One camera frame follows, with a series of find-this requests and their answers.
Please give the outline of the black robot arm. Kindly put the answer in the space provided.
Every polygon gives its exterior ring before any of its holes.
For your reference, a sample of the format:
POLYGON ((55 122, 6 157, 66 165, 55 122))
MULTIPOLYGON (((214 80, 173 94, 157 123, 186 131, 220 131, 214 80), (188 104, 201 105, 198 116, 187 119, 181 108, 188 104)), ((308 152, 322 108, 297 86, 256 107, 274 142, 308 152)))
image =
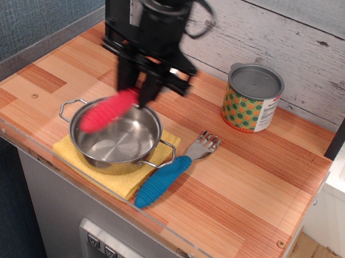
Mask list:
POLYGON ((171 73, 176 69, 189 77, 197 69, 180 50, 188 33, 194 3, 213 13, 204 0, 105 0, 105 46, 119 57, 117 89, 135 88, 140 73, 145 80, 138 89, 139 107, 153 101, 162 88, 185 95, 190 87, 171 73))

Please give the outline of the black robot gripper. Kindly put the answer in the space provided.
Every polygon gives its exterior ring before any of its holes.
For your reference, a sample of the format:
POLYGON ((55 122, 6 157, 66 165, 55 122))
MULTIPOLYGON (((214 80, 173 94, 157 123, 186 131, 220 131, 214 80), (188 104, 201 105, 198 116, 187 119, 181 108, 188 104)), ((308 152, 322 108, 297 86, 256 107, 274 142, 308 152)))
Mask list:
POLYGON ((156 99, 162 88, 185 95, 197 69, 180 50, 186 34, 192 5, 164 5, 156 0, 141 0, 137 25, 126 30, 119 57, 117 90, 134 88, 145 74, 139 93, 139 108, 156 99))

